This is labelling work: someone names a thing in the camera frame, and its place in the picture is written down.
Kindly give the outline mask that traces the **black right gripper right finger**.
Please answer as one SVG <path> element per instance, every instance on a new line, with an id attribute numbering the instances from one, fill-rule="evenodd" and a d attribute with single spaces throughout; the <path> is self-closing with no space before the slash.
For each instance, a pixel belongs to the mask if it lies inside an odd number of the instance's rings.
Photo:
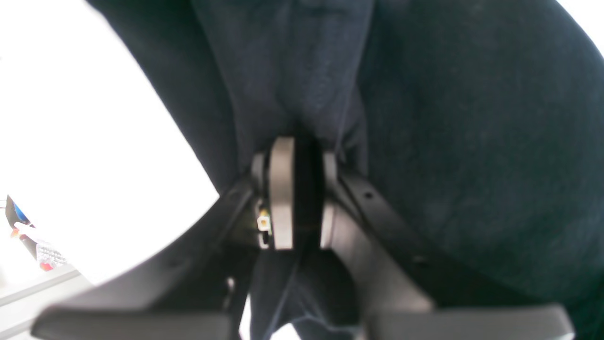
<path id="1" fill-rule="evenodd" d="M 447 257 L 361 176 L 323 154 L 320 246 L 352 278 L 359 340 L 573 340 L 565 308 L 498 285 Z"/>

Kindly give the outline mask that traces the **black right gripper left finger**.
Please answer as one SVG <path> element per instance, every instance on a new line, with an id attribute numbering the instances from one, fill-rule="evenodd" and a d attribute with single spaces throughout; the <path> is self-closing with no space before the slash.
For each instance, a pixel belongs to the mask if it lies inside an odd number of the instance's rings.
<path id="1" fill-rule="evenodd" d="M 295 140 L 276 138 L 205 215 L 144 263 L 45 308 L 41 340 L 233 340 L 259 254 L 294 247 Z"/>

